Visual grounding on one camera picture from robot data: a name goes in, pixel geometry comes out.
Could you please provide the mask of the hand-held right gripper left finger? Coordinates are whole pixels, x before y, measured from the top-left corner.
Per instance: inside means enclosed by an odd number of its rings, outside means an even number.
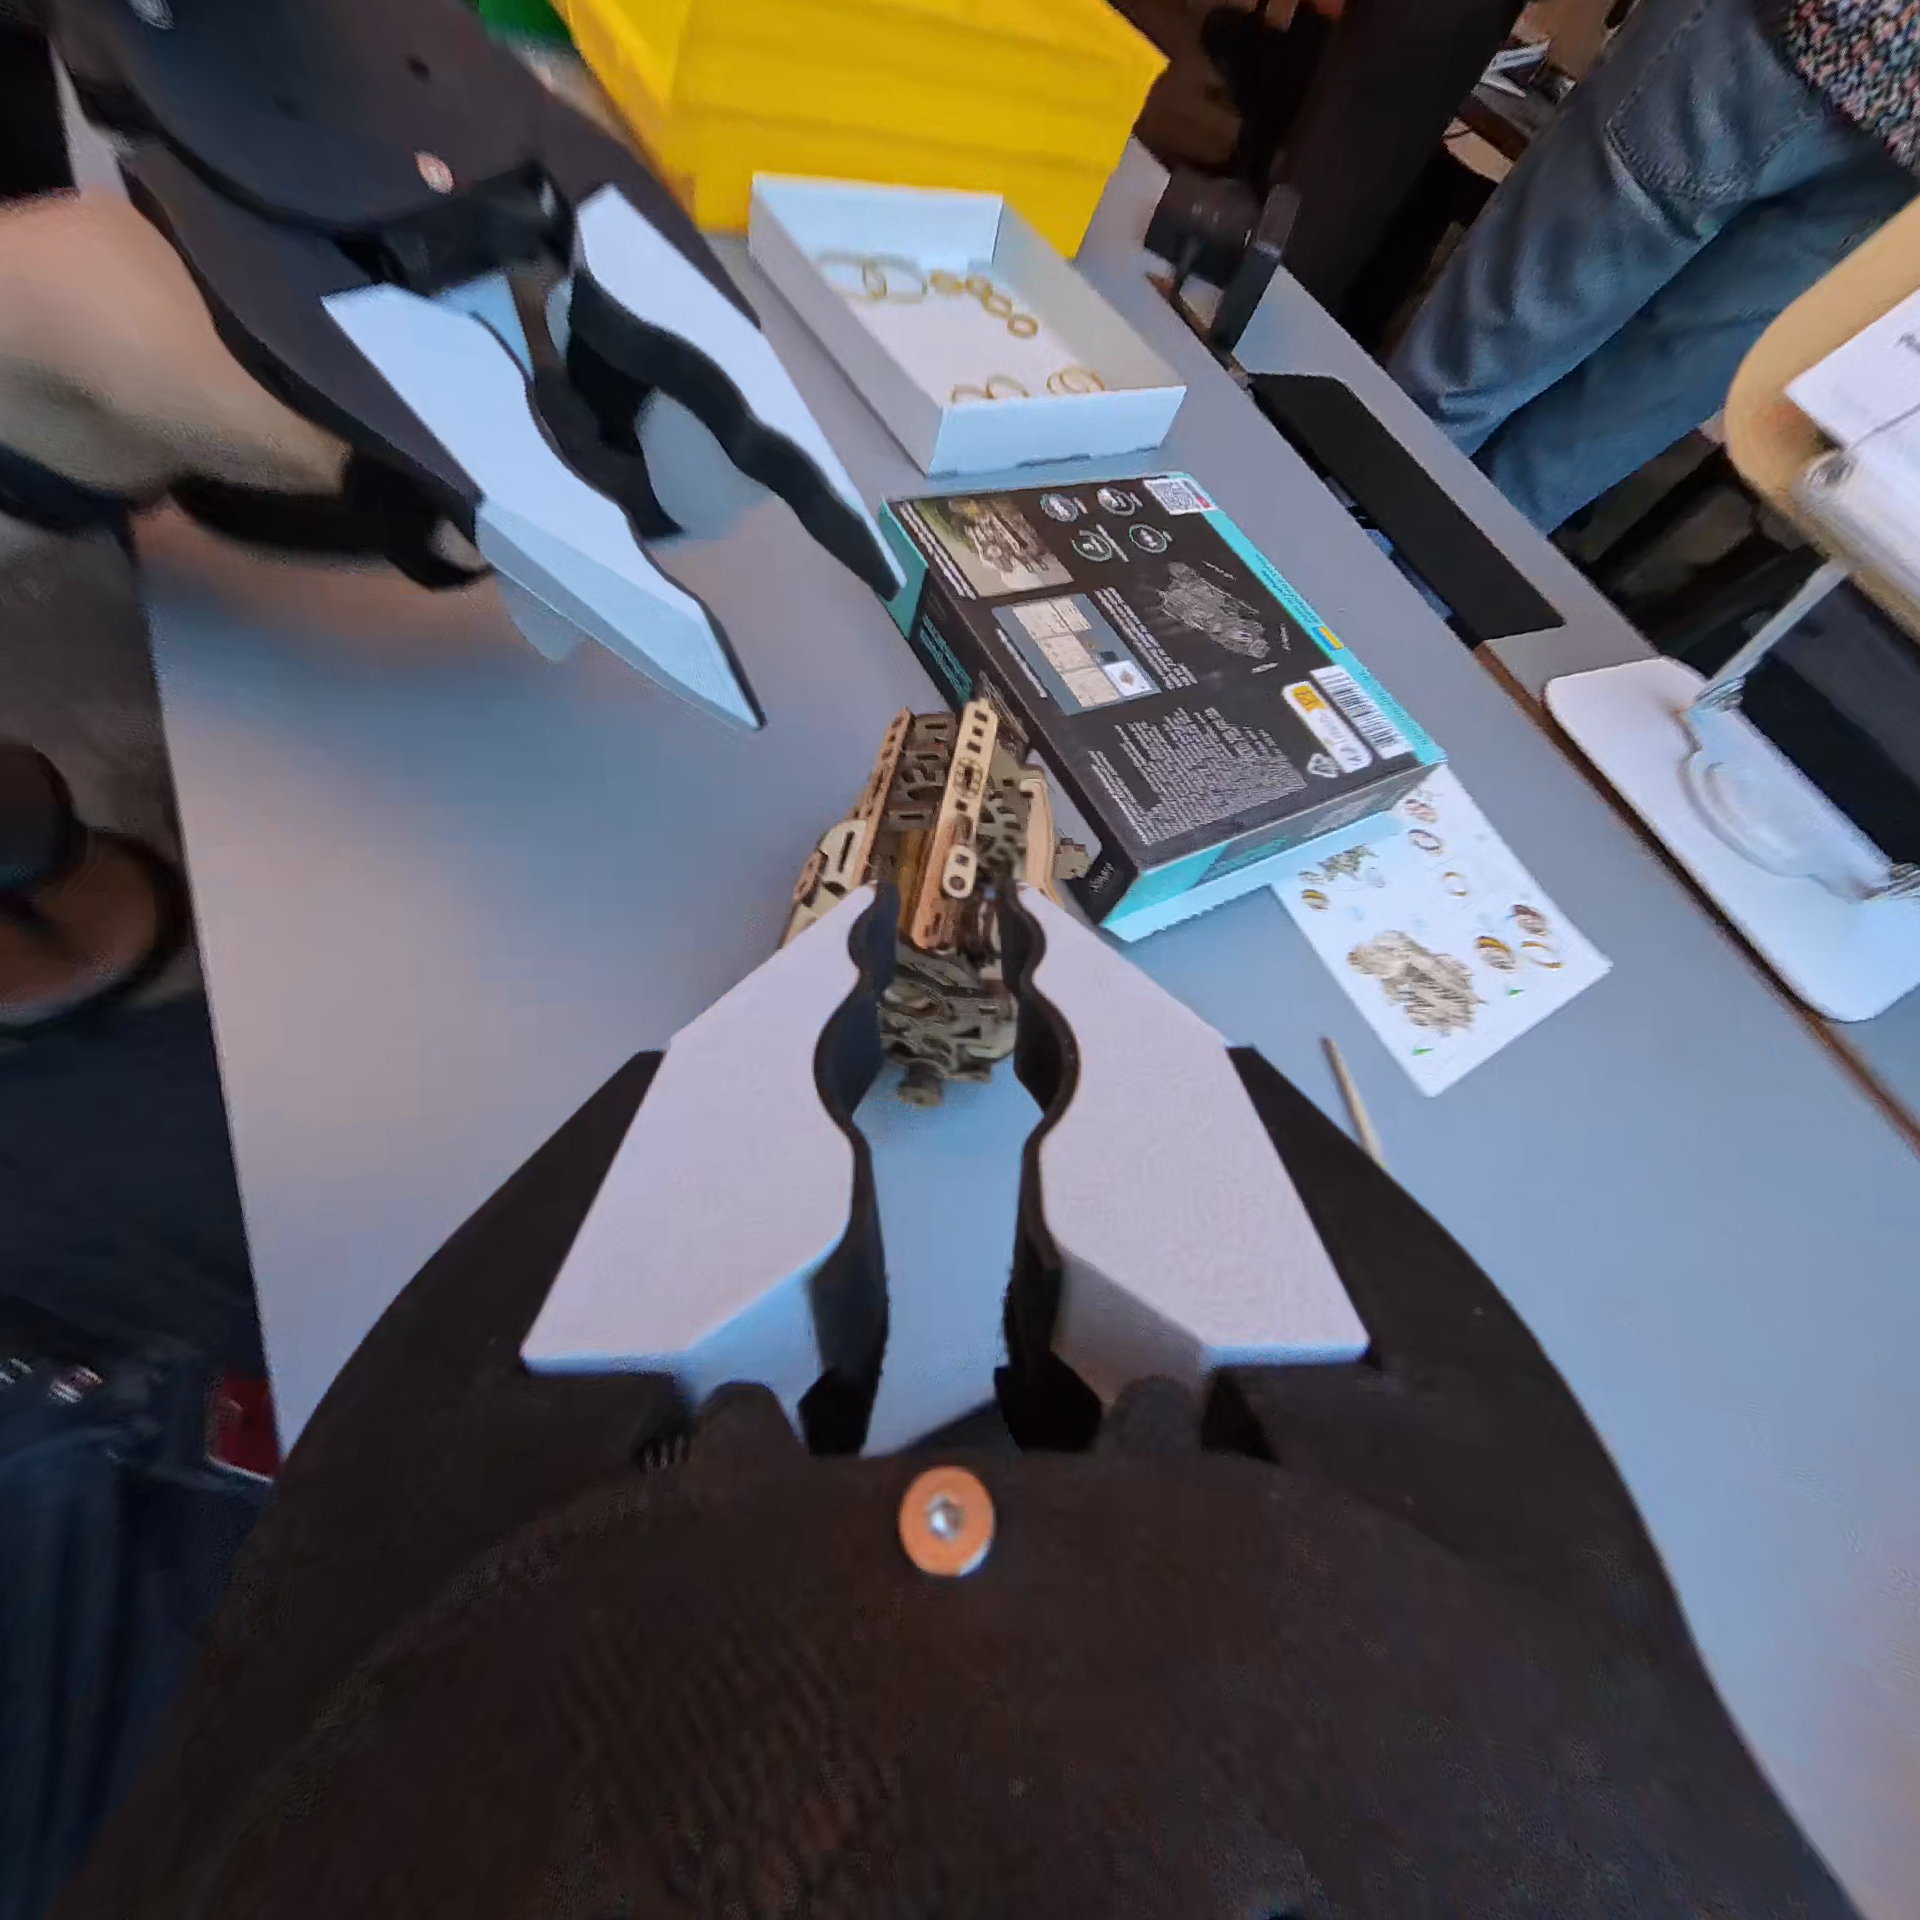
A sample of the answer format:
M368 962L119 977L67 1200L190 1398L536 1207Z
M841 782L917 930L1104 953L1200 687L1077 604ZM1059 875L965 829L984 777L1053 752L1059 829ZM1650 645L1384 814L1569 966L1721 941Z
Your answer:
M890 1331L872 1150L898 891L858 886L660 1050L520 1346L542 1377L659 1375L689 1409L774 1395L866 1448Z

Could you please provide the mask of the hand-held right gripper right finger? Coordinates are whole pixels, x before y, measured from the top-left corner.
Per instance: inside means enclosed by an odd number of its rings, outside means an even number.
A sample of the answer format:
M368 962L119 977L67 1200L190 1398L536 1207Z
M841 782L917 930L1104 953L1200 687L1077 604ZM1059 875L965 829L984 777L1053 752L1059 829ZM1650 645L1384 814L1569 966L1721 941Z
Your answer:
M996 1402L1092 1446L1138 1384L1360 1360L1370 1336L1230 1047L1036 886L996 901L1022 1144Z

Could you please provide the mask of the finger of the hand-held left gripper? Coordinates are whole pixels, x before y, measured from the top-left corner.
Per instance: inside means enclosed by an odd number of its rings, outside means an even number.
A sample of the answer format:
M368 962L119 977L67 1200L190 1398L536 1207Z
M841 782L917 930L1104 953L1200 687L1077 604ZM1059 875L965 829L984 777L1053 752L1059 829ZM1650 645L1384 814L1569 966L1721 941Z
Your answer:
M879 598L903 587L843 462L710 251L683 249L616 185L574 209L564 373L599 444L639 463L649 538L678 531L641 434L646 406L662 401Z
M709 608L551 442L525 368L484 321L398 287L324 300L332 324L477 485L473 547L523 597L707 715L764 714Z

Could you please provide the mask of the wooden vehicle model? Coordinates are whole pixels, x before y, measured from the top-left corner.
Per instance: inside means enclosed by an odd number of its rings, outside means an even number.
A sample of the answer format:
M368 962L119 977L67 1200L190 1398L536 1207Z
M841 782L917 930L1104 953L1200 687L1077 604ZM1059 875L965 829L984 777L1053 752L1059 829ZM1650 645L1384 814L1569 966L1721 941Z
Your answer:
M936 1109L1014 1050L998 887L1025 880L1064 903L1089 865L1092 853L1059 834L1044 767L990 700L898 712L853 809L799 870L781 947L856 887L893 886L898 963L879 1000L881 1045L898 1099Z

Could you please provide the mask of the black and teal model box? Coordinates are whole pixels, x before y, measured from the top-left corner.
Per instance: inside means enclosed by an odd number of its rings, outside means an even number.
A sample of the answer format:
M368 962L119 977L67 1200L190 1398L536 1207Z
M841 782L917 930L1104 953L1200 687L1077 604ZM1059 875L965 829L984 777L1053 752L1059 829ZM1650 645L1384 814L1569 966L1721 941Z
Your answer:
M1444 748L1184 473L890 499L892 615L1092 830L1072 883L1143 940L1372 823Z

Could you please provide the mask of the person's left hand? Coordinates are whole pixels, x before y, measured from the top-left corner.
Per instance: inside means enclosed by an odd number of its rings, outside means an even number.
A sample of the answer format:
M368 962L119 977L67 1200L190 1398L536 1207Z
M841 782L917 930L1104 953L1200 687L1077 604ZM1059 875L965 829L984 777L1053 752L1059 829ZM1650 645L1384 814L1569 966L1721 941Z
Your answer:
M328 497L347 465L235 362L157 228L91 190L5 205L3 444L134 504L195 481Z

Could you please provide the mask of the thin wooden stick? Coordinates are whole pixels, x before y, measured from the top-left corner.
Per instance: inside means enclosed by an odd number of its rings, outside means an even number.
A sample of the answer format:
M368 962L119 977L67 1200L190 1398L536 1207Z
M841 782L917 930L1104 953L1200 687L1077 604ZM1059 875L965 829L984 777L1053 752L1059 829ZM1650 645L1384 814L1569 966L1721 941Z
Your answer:
M1357 1144L1376 1169L1380 1169L1382 1172L1392 1172L1382 1137L1346 1053L1332 1036L1325 1036L1319 1047Z

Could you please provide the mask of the yellow plastic bin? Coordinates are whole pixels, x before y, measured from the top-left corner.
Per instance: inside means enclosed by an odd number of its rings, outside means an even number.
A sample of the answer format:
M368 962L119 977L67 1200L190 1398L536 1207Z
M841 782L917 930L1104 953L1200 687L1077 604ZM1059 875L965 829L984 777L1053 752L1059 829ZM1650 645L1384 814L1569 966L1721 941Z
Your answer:
M1006 200L1075 255L1167 56L1106 2L557 2L698 225L758 174Z

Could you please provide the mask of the white cardboard tray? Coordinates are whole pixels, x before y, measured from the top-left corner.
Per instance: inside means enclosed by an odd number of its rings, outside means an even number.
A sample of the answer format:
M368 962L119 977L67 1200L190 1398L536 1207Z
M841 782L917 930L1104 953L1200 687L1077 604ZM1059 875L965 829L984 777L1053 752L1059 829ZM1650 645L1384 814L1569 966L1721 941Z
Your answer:
M747 252L931 478L1147 452L1188 398L998 193L757 174Z

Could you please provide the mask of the group of brass rings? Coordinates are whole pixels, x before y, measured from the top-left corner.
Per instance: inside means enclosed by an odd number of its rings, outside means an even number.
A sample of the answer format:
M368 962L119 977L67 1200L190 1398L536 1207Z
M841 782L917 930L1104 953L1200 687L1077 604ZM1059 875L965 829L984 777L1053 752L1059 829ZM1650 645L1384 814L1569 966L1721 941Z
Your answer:
M1115 384L1048 330L1014 287L979 267L898 252L818 252L814 267L856 324L942 405L1082 398Z

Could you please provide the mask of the printed instruction sheet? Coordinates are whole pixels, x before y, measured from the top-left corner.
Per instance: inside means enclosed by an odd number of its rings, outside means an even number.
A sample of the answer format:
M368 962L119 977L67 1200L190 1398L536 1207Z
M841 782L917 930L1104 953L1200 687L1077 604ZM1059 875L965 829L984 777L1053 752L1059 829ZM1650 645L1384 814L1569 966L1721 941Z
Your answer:
M1424 1096L1611 973L1452 767L1282 857L1271 897Z

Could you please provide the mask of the white flat stand base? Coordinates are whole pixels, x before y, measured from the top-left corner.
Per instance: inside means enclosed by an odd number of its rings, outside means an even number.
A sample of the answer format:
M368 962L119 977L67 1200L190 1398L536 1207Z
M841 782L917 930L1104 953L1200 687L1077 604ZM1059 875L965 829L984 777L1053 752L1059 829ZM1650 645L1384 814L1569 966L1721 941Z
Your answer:
M1650 658L1558 677L1543 703L1793 999L1834 1022L1878 1019L1917 983L1915 901L1849 905L1814 880L1764 872L1715 838L1682 788L1682 709L1703 683L1690 665Z

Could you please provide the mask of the black flat mat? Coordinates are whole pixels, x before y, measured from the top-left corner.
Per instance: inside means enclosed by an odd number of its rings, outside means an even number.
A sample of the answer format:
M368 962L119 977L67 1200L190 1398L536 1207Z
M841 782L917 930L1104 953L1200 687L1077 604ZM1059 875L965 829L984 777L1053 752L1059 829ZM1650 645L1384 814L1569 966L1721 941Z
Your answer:
M1246 392L1468 648L1565 627L1349 385L1321 375L1255 375Z

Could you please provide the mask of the person's jeans leg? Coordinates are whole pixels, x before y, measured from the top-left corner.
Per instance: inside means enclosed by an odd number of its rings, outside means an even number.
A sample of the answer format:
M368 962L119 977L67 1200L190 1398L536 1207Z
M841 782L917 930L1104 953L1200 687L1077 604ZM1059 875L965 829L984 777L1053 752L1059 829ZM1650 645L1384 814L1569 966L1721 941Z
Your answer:
M166 1336L3 1321L3 1913L44 1917L130 1789L268 1500L224 1375Z

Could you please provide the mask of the white paper sheet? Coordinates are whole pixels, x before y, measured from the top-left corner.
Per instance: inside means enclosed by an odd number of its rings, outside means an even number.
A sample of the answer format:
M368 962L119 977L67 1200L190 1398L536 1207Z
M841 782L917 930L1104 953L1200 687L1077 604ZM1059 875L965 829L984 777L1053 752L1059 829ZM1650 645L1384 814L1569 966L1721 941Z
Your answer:
M1915 499L1915 291L1793 377L1786 394L1862 476Z

